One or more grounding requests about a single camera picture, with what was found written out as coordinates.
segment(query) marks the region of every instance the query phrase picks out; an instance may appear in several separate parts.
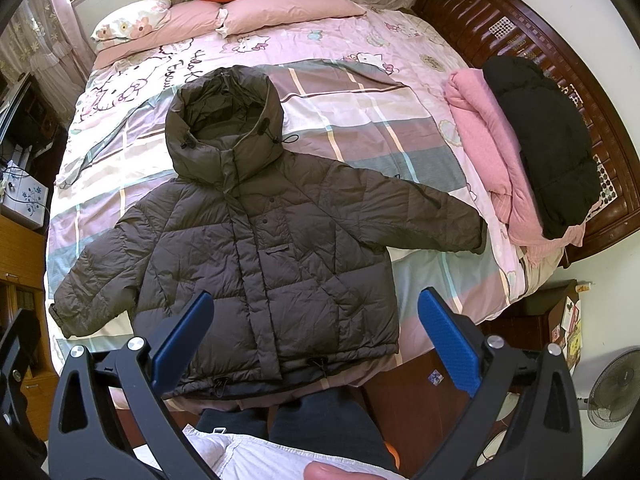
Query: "headboard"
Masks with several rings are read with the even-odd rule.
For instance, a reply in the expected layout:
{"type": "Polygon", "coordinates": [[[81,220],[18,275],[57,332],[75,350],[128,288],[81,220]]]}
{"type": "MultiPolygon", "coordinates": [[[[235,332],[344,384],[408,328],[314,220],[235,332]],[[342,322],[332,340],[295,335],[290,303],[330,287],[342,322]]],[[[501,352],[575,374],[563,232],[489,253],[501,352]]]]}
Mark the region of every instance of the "headboard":
{"type": "Polygon", "coordinates": [[[417,0],[412,10],[469,66],[480,68],[496,55],[535,61],[580,110],[598,162],[603,206],[588,220],[582,247],[567,247],[565,267],[640,229],[638,153],[596,78],[545,20],[521,0],[417,0]]]}

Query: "white shirt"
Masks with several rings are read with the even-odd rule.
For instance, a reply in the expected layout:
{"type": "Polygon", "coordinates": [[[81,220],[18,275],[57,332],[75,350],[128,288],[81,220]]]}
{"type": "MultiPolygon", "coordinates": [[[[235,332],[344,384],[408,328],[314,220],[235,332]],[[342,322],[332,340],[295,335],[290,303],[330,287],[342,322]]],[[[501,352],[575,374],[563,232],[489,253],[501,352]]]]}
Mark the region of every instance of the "white shirt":
{"type": "MultiPolygon", "coordinates": [[[[302,480],[310,462],[323,462],[345,471],[370,473],[386,480],[406,480],[385,469],[337,456],[279,446],[249,435],[202,433],[192,426],[183,433],[221,480],[302,480]]],[[[137,447],[136,456],[160,469],[148,446],[137,447]]]]}

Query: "folded pink blanket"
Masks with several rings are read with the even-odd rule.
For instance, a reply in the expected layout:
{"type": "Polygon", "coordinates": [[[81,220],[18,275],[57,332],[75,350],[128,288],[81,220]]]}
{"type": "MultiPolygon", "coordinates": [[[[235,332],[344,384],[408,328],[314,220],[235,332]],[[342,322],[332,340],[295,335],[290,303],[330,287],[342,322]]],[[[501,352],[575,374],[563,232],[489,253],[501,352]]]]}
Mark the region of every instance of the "folded pink blanket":
{"type": "Polygon", "coordinates": [[[445,88],[462,146],[490,193],[498,219],[507,225],[512,244],[525,247],[536,266],[556,249],[580,247],[584,223],[569,227],[564,237],[542,235],[536,203],[520,160],[520,143],[482,70],[465,68],[451,74],[445,88]]]}

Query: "person's leg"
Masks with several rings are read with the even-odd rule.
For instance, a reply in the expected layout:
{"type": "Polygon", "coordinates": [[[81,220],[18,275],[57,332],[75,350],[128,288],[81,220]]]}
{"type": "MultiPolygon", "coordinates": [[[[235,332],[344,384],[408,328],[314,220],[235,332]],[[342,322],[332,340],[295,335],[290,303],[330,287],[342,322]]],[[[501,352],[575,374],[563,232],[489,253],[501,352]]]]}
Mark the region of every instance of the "person's leg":
{"type": "Polygon", "coordinates": [[[378,428],[347,387],[332,388],[280,406],[269,440],[398,472],[378,428]]]}
{"type": "Polygon", "coordinates": [[[196,430],[203,433],[213,433],[214,428],[226,428],[227,433],[251,435],[268,440],[268,413],[267,408],[249,408],[241,412],[204,410],[196,425],[196,430]]]}

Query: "metal bolt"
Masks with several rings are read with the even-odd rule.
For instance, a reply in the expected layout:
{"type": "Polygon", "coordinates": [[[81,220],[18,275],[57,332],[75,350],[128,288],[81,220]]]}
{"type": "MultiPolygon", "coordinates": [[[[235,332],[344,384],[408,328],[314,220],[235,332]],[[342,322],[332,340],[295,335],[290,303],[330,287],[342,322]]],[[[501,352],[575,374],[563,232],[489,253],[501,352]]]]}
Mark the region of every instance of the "metal bolt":
{"type": "Polygon", "coordinates": [[[486,339],[487,344],[491,348],[502,348],[504,346],[504,339],[502,339],[499,335],[491,335],[486,339]]]}
{"type": "Polygon", "coordinates": [[[82,354],[84,354],[84,346],[82,345],[76,345],[71,349],[71,357],[80,357],[82,354]]]}
{"type": "Polygon", "coordinates": [[[145,340],[142,339],[141,337],[132,337],[131,339],[129,339],[129,342],[127,343],[127,348],[129,350],[140,350],[143,346],[145,345],[145,340]]]}
{"type": "Polygon", "coordinates": [[[546,347],[546,349],[549,350],[549,353],[551,355],[560,355],[562,353],[560,345],[557,345],[556,343],[551,343],[548,347],[546,347]]]}

